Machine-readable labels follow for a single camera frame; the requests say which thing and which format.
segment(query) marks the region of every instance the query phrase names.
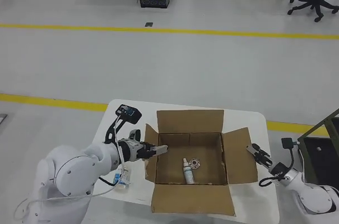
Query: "yellow tape stripe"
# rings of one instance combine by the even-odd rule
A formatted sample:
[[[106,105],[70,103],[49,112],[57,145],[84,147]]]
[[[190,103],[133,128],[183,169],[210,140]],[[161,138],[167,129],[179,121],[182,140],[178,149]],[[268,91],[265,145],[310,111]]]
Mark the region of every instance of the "yellow tape stripe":
[[[41,29],[41,30],[86,30],[86,31],[115,31],[115,32],[154,32],[163,34],[198,34],[217,36],[251,36],[257,38],[295,38],[295,39],[326,39],[339,40],[339,35],[329,34],[280,34],[271,32],[241,32],[225,30],[188,30],[188,29],[159,29],[140,27],[96,27],[96,26],[62,26],[62,25],[27,25],[0,24],[0,28]]]
[[[266,126],[268,130],[274,130],[277,132],[293,132],[303,134],[310,130],[313,126],[307,124],[293,124],[293,123],[284,123],[284,122],[271,122],[266,121]],[[315,130],[312,135],[314,136],[328,136],[327,130],[325,127],[320,127]]]
[[[89,111],[100,111],[105,112],[107,109],[107,104],[99,104],[95,102],[79,102],[79,101],[69,101],[69,100],[58,100],[58,99],[48,99],[42,97],[33,97],[33,96],[19,96],[19,95],[9,95],[9,94],[0,94],[0,101],[6,102],[17,102],[20,104],[33,104],[40,106],[53,106],[59,108],[69,108],[76,110],[89,110]],[[305,133],[312,125],[306,124],[291,124],[284,122],[271,122],[267,121],[268,130],[274,130],[279,132],[293,132],[293,133]],[[316,130],[313,135],[316,136],[328,136],[328,133],[325,128],[319,128]]]
[[[106,111],[107,104],[97,104],[94,102],[79,102],[69,100],[48,99],[33,96],[18,96],[9,94],[0,94],[0,101],[17,102],[20,104],[34,104],[41,106],[55,106],[59,108],[70,108],[77,110]]]

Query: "cardboard box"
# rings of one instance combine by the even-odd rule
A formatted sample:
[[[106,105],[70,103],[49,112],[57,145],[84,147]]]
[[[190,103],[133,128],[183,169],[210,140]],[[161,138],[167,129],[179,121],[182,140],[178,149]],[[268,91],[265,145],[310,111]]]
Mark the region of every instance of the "cardboard box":
[[[155,183],[154,213],[235,215],[229,184],[258,181],[248,128],[222,133],[223,110],[157,111],[157,133],[146,125],[145,141],[168,145],[166,154],[146,161],[146,179]],[[183,158],[197,158],[196,184],[186,184]]]

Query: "concrete floor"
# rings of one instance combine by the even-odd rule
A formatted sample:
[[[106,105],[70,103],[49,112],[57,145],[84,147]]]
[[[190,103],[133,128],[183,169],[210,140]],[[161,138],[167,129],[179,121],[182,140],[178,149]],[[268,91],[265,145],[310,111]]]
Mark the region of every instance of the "concrete floor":
[[[339,4],[339,0],[329,1]],[[315,24],[286,15],[282,0],[171,0],[167,10],[134,0],[0,0],[0,23],[339,34],[339,13]],[[0,92],[108,103],[112,99],[258,111],[267,120],[315,124],[339,107],[339,40],[0,28]],[[0,102],[0,223],[32,188],[52,148],[92,142],[103,113]],[[269,132],[274,159],[289,162]],[[301,223],[278,188],[280,223]],[[148,207],[95,198],[83,223],[227,223],[154,215]]]

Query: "white bottle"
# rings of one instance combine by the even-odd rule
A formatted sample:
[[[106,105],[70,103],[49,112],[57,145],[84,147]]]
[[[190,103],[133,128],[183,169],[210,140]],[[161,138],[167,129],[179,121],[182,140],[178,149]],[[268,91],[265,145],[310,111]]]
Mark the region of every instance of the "white bottle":
[[[192,172],[192,168],[189,166],[186,158],[183,158],[183,171],[184,177],[187,184],[194,184],[194,176]]]
[[[117,186],[115,187],[115,190],[120,191],[120,192],[128,188],[130,184],[129,178],[131,177],[131,168],[128,166],[128,164],[124,164],[124,165],[120,164],[115,171],[114,178],[113,178],[113,184],[119,180],[120,175],[122,174],[122,169],[124,169],[123,177],[120,180],[120,182],[117,184]]]

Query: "white tabletop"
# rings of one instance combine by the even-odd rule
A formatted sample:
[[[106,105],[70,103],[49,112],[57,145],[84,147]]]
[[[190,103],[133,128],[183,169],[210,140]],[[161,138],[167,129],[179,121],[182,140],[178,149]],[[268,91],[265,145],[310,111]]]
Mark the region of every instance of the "white tabletop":
[[[157,110],[215,109],[201,108],[196,106],[157,104],[153,102],[113,100],[107,107],[93,142],[104,141],[105,133],[108,127],[117,118],[115,115],[115,110],[121,104],[126,104],[137,108],[142,113],[142,118],[136,125],[126,123],[119,131],[118,139],[128,138],[128,135],[132,129],[140,129],[142,132],[141,140],[143,140],[146,123],[157,130]],[[224,110],[224,133],[245,127],[249,128],[252,142],[258,144],[263,150],[270,154],[266,120],[262,114],[239,110]],[[124,193],[114,190],[108,194],[104,194],[103,197],[150,206],[154,183],[145,179],[144,162],[138,160],[136,162],[129,163],[129,166],[131,166],[132,173],[130,179],[131,184],[128,190]],[[268,171],[263,166],[257,164],[257,168],[259,180],[270,176]],[[113,177],[114,172],[111,172],[104,178],[112,182]],[[101,181],[97,181],[95,184],[94,194],[105,192],[108,190],[108,187],[108,185],[102,183]],[[209,216],[243,223],[279,223],[279,211],[276,198],[276,188],[274,184],[265,188],[261,188],[258,183],[230,185],[230,193],[233,199],[236,217],[217,214],[209,214]]]

